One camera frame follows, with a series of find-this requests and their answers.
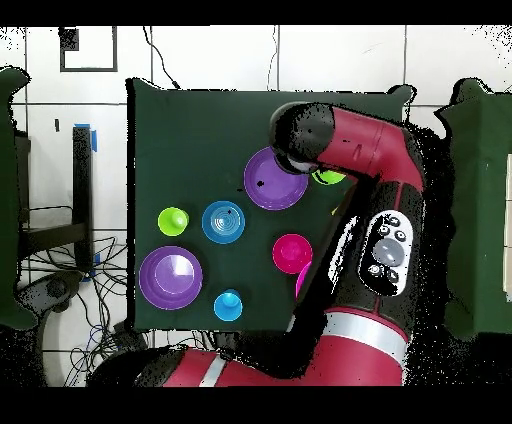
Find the robot control buttons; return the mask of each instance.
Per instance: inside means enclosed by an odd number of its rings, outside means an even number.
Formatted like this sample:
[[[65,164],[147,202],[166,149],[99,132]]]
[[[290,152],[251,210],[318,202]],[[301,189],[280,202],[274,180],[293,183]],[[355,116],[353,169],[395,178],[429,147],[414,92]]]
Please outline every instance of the robot control buttons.
[[[389,227],[386,225],[381,225],[379,228],[379,234],[381,236],[387,236],[389,234],[390,230]]]
[[[373,257],[382,265],[400,266],[404,256],[404,249],[392,238],[383,238],[373,247]]]
[[[395,231],[395,238],[398,240],[398,241],[405,241],[406,240],[406,237],[405,237],[405,234],[403,231]]]
[[[382,274],[382,270],[378,265],[371,265],[370,268],[368,268],[368,272],[376,277]]]
[[[390,283],[396,284],[398,283],[398,274],[393,271],[392,269],[388,269],[388,272],[386,272],[386,277],[388,277],[388,281]]]
[[[405,289],[414,240],[409,219],[386,210],[373,216],[360,255],[362,283],[381,296],[398,296]]]
[[[396,216],[390,216],[388,218],[389,225],[393,227],[400,227],[400,220]]]

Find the black metal stand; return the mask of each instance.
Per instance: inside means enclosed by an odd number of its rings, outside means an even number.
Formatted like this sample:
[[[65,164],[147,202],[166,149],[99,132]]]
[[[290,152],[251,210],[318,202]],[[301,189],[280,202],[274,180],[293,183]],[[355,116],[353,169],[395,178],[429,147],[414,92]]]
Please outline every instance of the black metal stand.
[[[30,140],[17,133],[18,178],[20,184],[20,222],[28,221],[28,152]],[[93,268],[91,132],[89,128],[73,128],[73,216],[72,223],[43,229],[23,230],[20,234],[20,258],[42,250],[75,244],[77,268],[89,272]]]

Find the blue bowl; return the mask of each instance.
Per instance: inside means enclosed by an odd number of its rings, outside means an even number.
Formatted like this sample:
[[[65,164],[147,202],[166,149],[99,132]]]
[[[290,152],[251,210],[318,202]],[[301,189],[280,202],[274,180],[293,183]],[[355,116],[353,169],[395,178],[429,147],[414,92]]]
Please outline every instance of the blue bowl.
[[[244,232],[245,217],[242,209],[233,202],[221,200],[206,208],[201,225],[211,241],[228,244],[238,240]]]
[[[221,321],[235,321],[242,315],[242,299],[236,290],[229,289],[215,299],[213,311]]]

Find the light blue cup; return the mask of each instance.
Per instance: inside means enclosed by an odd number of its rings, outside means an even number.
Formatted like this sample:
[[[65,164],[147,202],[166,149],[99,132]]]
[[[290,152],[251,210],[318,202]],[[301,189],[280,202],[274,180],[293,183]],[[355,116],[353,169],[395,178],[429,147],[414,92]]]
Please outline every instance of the light blue cup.
[[[215,299],[213,311],[221,321],[235,321],[242,315],[242,299],[240,294],[233,289],[228,289],[221,293]]]

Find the silver metal band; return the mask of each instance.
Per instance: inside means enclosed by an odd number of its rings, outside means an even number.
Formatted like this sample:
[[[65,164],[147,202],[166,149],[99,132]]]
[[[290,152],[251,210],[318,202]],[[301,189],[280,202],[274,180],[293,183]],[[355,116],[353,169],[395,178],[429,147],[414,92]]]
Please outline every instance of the silver metal band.
[[[226,361],[217,355],[199,383],[199,387],[215,387],[225,365]]]
[[[326,315],[324,336],[345,337],[364,343],[391,356],[403,367],[407,343],[396,331],[360,315],[346,312],[332,312]]]

